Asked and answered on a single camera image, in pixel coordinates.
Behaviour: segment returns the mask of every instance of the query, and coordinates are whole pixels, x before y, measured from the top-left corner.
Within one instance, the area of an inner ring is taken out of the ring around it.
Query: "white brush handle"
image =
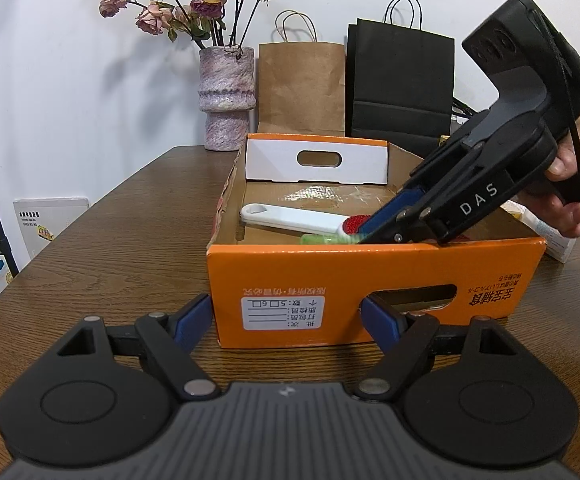
[[[315,235],[336,234],[347,216],[319,211],[268,204],[247,204],[241,209],[241,219],[246,224],[289,229]]]

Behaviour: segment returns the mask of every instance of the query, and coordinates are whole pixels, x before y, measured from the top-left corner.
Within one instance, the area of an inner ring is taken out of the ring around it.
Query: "bag handle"
[[[388,7],[385,9],[385,13],[383,14],[383,23],[386,23],[388,21],[388,12],[390,13],[390,25],[394,25],[393,23],[393,14],[394,14],[394,9],[396,8],[396,6],[399,4],[401,0],[392,0],[389,4]],[[417,3],[417,6],[419,6],[419,30],[423,30],[423,9],[421,7],[421,2],[419,2],[419,0],[414,0]],[[412,8],[412,20],[410,20],[410,27],[412,28],[414,26],[414,17],[415,17],[415,9],[414,9],[414,4],[412,3],[412,0],[407,0],[407,3],[410,4],[410,7]]]
[[[281,22],[281,28],[279,28],[279,23],[278,23],[279,18],[282,15],[284,15],[286,12],[289,12],[289,14],[283,18],[283,21]],[[303,20],[303,22],[305,23],[305,26],[308,27],[308,33],[310,34],[312,41],[314,41],[314,42],[318,41],[317,40],[317,29],[314,27],[314,23],[312,22],[312,20],[310,19],[310,17],[307,14],[304,14],[303,12],[299,12],[298,10],[285,9],[285,10],[282,10],[281,12],[279,12],[275,18],[276,31],[279,33],[279,36],[281,36],[283,38],[283,41],[285,43],[289,43],[287,32],[285,31],[285,21],[291,16],[300,16],[301,19]]]

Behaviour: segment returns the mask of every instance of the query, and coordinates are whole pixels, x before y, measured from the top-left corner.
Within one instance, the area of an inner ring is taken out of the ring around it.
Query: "orange cardboard box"
[[[207,249],[220,345],[371,341],[358,307],[376,291],[401,312],[427,310],[446,324],[511,314],[545,241],[501,208],[466,232],[470,241],[444,247],[301,245],[301,233],[246,226],[240,218],[249,203],[371,214],[419,162],[380,140],[250,134],[219,200]]]

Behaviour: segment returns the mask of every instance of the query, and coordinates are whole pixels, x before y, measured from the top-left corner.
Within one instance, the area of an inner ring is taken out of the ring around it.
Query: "white wall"
[[[321,39],[343,42],[347,23],[380,19],[388,1],[272,0],[246,44],[269,42],[288,8],[307,12]],[[459,43],[505,0],[420,1],[423,28],[458,39],[455,94],[486,107],[496,92]],[[580,0],[535,1],[580,53]],[[196,46],[138,30],[134,7],[104,20],[98,3],[0,0],[0,212],[20,266],[29,259],[12,200],[93,203],[170,147],[202,143]]]

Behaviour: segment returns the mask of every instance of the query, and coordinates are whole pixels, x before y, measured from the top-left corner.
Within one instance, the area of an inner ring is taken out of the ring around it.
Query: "white electrical panel box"
[[[13,204],[30,259],[90,207],[87,198],[37,198]]]

